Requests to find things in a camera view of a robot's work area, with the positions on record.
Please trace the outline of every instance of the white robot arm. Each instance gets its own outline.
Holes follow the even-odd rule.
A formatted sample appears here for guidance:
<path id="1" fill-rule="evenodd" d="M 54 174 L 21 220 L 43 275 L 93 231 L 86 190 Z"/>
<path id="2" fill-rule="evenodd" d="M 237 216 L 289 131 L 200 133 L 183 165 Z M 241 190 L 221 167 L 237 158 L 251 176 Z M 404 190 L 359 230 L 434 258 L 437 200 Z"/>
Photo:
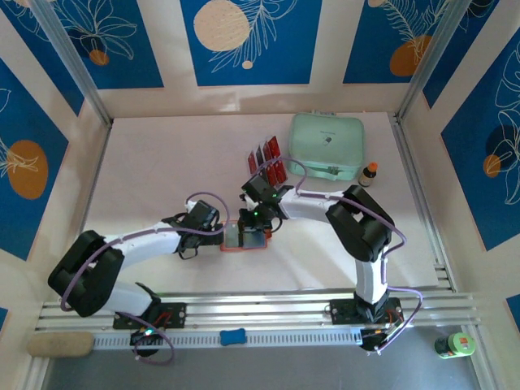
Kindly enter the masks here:
<path id="1" fill-rule="evenodd" d="M 353 185 L 337 193 L 297 192 L 292 186 L 276 189 L 256 175 L 242 190 L 246 208 L 240 210 L 239 223 L 245 231 L 267 230 L 272 219 L 304 218 L 330 223 L 356 262 L 355 299 L 364 322 L 374 323 L 384 315 L 388 285 L 383 253 L 392 238 L 394 223 L 362 187 Z"/>

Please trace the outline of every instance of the metal bracket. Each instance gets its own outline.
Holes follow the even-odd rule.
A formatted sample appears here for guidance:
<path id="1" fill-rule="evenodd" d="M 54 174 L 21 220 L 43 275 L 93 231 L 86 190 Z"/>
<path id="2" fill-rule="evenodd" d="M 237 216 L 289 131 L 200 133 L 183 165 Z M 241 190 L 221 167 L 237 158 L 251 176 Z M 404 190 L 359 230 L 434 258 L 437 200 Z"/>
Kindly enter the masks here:
<path id="1" fill-rule="evenodd" d="M 152 325 L 155 327 L 163 327 L 164 329 L 184 329 L 186 306 L 187 305 L 183 302 L 161 303 L 156 308 L 160 315 L 152 320 L 154 321 Z M 137 321 L 116 314 L 112 327 L 117 330 L 132 330 L 141 329 L 143 326 Z"/>
<path id="2" fill-rule="evenodd" d="M 365 325 L 356 309 L 354 299 L 333 299 L 330 301 L 332 325 Z M 399 298 L 388 298 L 385 305 L 385 314 L 376 323 L 386 327 L 402 317 L 401 301 Z"/>

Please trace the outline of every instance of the mint green case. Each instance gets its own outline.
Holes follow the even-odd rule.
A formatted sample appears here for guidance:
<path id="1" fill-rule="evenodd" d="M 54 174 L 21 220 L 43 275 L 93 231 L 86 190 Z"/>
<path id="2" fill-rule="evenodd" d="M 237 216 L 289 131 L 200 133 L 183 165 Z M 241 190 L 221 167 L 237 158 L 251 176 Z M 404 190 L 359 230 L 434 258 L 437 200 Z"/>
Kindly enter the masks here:
<path id="1" fill-rule="evenodd" d="M 365 131 L 361 120 L 330 115 L 294 115 L 289 154 L 307 167 L 307 174 L 329 180 L 352 180 L 363 164 Z M 287 162 L 287 168 L 303 175 L 303 168 Z"/>

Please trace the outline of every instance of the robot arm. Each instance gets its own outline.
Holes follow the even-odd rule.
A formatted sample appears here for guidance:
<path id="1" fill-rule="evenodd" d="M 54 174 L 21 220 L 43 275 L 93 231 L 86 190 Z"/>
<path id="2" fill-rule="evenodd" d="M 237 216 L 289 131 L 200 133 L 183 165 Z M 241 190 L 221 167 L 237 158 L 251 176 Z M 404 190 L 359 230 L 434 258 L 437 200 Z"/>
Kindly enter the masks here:
<path id="1" fill-rule="evenodd" d="M 160 304 L 160 299 L 142 284 L 117 281 L 119 272 L 160 254 L 182 253 L 186 249 L 197 250 L 200 245 L 221 244 L 222 232 L 213 236 L 199 236 L 174 230 L 187 228 L 215 232 L 222 228 L 222 224 L 216 223 L 218 214 L 214 207 L 204 201 L 189 202 L 187 213 L 163 219 L 151 228 L 138 232 L 107 237 L 92 230 L 83 232 L 52 271 L 48 284 L 63 296 L 87 259 L 103 245 L 115 242 L 97 256 L 95 266 L 83 272 L 67 298 L 67 303 L 81 317 L 88 317 L 99 310 L 149 317 L 145 315 L 146 312 Z"/>
<path id="2" fill-rule="evenodd" d="M 353 185 L 347 191 L 338 193 L 302 191 L 298 194 L 291 186 L 280 189 L 271 187 L 260 175 L 256 175 L 242 190 L 246 209 L 240 210 L 240 221 L 245 231 L 268 229 L 271 220 L 276 218 L 305 218 L 331 224 L 356 262 L 354 300 L 357 312 L 368 323 L 382 318 L 388 301 L 382 253 L 390 243 L 392 231 L 358 208 L 333 200 L 339 197 L 350 199 L 393 225 L 390 216 L 362 187 Z"/>

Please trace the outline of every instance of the white table surface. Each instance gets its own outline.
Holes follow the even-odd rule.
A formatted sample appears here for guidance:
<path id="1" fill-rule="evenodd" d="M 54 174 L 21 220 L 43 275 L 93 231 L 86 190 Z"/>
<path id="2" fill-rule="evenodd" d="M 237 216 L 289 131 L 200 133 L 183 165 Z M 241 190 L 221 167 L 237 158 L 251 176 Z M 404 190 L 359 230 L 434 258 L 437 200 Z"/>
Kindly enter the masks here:
<path id="1" fill-rule="evenodd" d="M 392 254 L 388 282 L 400 286 L 437 285 L 434 254 L 405 176 L 386 113 L 351 114 L 366 132 L 366 163 L 379 164 L 367 189 L 408 236 L 409 244 Z M 184 200 L 197 191 L 219 194 L 232 218 L 244 206 L 241 185 L 249 178 L 245 158 L 259 142 L 276 135 L 288 153 L 292 115 L 220 115 L 116 119 L 93 193 L 85 230 L 125 233 L 184 211 Z M 289 174 L 289 184 L 300 176 Z M 303 189 L 345 190 L 351 184 L 309 178 Z M 218 201 L 205 198 L 221 210 Z M 393 236 L 392 243 L 399 238 Z M 308 288 L 353 288 L 353 259 L 330 225 L 285 221 L 269 247 L 223 253 L 202 247 L 181 260 L 164 255 L 131 266 L 119 278 L 140 281 L 156 292 L 262 292 Z"/>

